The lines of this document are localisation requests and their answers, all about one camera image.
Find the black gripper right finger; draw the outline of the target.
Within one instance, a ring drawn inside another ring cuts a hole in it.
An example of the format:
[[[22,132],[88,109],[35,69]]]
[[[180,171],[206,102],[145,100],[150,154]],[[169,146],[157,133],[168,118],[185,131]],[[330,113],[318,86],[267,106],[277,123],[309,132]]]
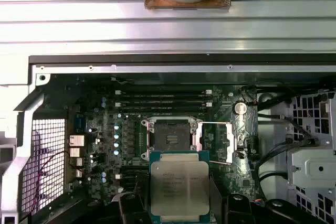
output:
[[[211,182],[211,214],[216,223],[288,223],[270,208],[258,205],[241,194],[231,194],[227,188]]]

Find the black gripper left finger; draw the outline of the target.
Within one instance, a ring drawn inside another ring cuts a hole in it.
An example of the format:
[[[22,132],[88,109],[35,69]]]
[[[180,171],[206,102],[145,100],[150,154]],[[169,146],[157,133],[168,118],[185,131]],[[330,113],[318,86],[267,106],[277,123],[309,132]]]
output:
[[[141,198],[135,193],[120,193],[106,206],[108,223],[150,223]]]

